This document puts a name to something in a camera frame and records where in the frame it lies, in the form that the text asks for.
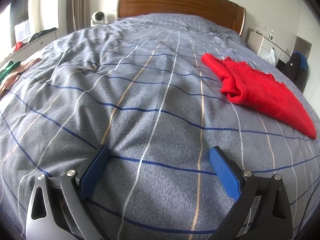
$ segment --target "plastic bag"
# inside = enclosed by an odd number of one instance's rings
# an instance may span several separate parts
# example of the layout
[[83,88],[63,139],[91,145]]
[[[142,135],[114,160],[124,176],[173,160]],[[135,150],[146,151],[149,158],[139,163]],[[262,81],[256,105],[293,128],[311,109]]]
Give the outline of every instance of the plastic bag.
[[275,54],[275,49],[272,48],[270,54],[264,58],[268,63],[271,65],[275,66],[276,65],[276,54]]

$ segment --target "bottle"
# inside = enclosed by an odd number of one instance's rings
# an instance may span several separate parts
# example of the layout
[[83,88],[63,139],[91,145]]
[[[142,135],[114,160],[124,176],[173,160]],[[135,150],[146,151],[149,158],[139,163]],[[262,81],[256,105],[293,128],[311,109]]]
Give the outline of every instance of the bottle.
[[271,30],[271,33],[270,33],[270,35],[269,35],[269,40],[272,41],[272,39],[273,39],[273,30]]

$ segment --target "pink cloth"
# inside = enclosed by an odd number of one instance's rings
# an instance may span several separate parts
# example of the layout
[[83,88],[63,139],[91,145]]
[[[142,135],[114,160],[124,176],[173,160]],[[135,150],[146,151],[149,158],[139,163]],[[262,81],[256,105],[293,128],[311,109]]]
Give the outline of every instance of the pink cloth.
[[0,96],[2,97],[4,92],[8,90],[20,77],[20,73],[25,72],[31,68],[35,63],[39,62],[40,58],[33,58],[28,62],[23,62],[18,68],[7,75],[0,85]]

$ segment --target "red object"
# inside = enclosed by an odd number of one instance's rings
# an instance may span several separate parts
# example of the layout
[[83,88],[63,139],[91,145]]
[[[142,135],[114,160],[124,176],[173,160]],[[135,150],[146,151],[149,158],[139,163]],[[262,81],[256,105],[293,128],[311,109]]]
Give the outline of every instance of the red object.
[[231,103],[248,106],[316,138],[314,124],[303,105],[272,74],[255,70],[246,62],[236,63],[230,57],[220,60],[206,53],[201,60],[220,78],[220,93]]
[[23,47],[23,43],[21,41],[18,41],[15,46],[13,47],[13,51],[17,51]]

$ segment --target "bed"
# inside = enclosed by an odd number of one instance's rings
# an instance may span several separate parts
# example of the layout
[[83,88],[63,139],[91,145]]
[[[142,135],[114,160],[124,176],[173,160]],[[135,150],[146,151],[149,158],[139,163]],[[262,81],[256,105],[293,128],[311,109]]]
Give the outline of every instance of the bed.
[[296,236],[320,198],[318,138],[229,103],[200,60],[208,52],[272,73],[318,134],[301,92],[241,41],[245,9],[119,0],[118,16],[52,42],[1,98],[0,206],[20,238],[36,177],[76,169],[100,144],[111,159],[86,205],[110,239],[208,239],[234,202],[210,165],[215,145],[243,170],[282,176]]

